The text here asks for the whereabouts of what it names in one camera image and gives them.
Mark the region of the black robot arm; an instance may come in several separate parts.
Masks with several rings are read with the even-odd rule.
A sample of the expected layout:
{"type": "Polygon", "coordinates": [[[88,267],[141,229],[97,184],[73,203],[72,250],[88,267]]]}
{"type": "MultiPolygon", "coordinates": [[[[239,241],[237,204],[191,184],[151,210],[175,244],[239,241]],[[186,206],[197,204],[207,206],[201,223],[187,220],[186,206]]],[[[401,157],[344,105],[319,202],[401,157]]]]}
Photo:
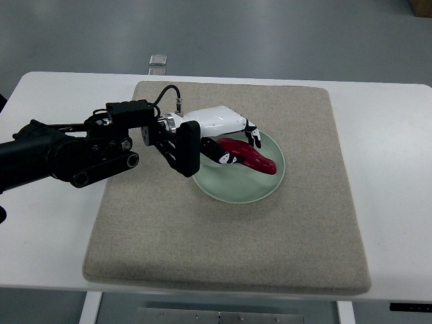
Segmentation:
{"type": "Polygon", "coordinates": [[[200,126],[187,121],[170,132],[157,103],[144,99],[107,103],[82,124],[43,124],[35,119],[1,144],[1,191],[48,176],[83,188],[137,166],[131,129],[185,177],[200,167],[200,126]]]}

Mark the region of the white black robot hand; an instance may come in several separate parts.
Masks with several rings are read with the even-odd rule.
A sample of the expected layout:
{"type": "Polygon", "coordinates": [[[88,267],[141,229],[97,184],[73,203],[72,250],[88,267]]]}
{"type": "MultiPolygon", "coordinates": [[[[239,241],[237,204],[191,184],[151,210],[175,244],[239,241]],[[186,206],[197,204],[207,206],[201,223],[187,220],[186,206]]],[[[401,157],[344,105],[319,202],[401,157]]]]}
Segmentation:
{"type": "Polygon", "coordinates": [[[171,133],[175,133],[182,124],[191,121],[197,122],[200,126],[201,153],[218,164],[236,164],[243,162],[243,159],[222,148],[213,140],[215,136],[243,132],[250,146],[261,148],[261,134],[257,126],[226,106],[199,109],[187,114],[176,111],[159,118],[159,122],[171,133]]]}

